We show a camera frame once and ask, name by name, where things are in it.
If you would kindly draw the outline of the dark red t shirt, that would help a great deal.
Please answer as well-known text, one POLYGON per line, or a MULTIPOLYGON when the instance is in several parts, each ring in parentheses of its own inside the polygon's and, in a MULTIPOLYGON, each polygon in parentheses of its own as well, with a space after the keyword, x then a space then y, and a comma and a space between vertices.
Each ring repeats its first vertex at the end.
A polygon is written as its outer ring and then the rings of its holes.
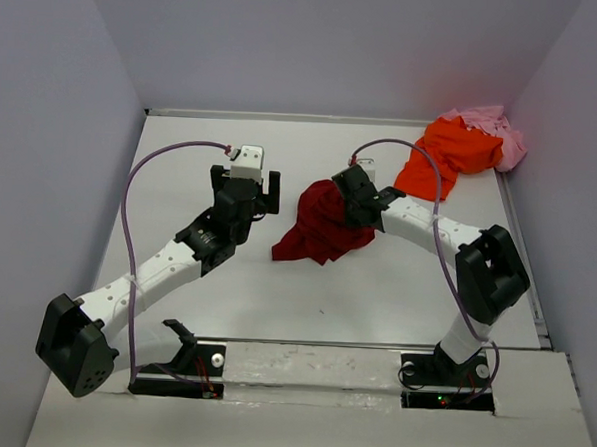
POLYGON ((308 186, 299 196, 294 226, 271 248, 272 261, 311 259, 323 266, 369 245, 374 229, 347 227, 344 206, 333 181, 318 180, 308 186))

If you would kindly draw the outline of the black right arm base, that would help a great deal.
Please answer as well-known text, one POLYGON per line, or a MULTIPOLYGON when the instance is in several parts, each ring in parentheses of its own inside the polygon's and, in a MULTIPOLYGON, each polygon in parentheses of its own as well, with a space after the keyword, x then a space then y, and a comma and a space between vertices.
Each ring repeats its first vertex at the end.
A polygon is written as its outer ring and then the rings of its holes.
POLYGON ((408 410, 495 412, 491 372, 484 353, 458 366, 437 353, 402 353, 397 372, 400 402, 408 410))

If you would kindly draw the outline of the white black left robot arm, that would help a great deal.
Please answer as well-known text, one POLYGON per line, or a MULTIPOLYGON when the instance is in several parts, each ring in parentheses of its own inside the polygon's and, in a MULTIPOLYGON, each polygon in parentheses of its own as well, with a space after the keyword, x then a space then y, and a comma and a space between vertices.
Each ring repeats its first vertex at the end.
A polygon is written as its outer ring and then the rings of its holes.
POLYGON ((120 332, 132 333, 136 316, 232 258, 252 223, 278 213, 279 172, 259 182, 214 165, 210 175, 212 206, 153 257, 130 259, 122 277, 77 298, 63 293, 47 305, 35 353, 71 396, 85 397, 113 372, 136 367, 138 348, 116 346, 120 332))

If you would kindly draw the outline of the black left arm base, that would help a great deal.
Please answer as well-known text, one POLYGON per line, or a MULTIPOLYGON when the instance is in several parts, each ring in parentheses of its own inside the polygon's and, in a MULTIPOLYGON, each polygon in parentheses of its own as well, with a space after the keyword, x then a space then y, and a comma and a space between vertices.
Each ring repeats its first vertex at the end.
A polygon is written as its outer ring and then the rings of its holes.
POLYGON ((199 400, 221 400, 225 392, 223 381, 227 344, 215 340, 200 340, 176 319, 166 319, 162 325, 176 341, 166 362, 142 366, 129 384, 131 394, 141 396, 179 397, 199 400))

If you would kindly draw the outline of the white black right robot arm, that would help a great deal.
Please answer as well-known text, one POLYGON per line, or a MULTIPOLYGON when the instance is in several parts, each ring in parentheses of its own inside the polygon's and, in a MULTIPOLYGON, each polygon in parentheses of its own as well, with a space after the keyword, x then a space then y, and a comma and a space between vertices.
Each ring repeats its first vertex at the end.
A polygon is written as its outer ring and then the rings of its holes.
POLYGON ((392 187, 379 191, 358 164, 332 181, 344 200, 347 227, 372 227, 439 258, 459 316, 437 343, 431 370, 440 382, 458 381, 493 325, 531 286, 511 234, 500 225, 480 229, 441 217, 392 187))

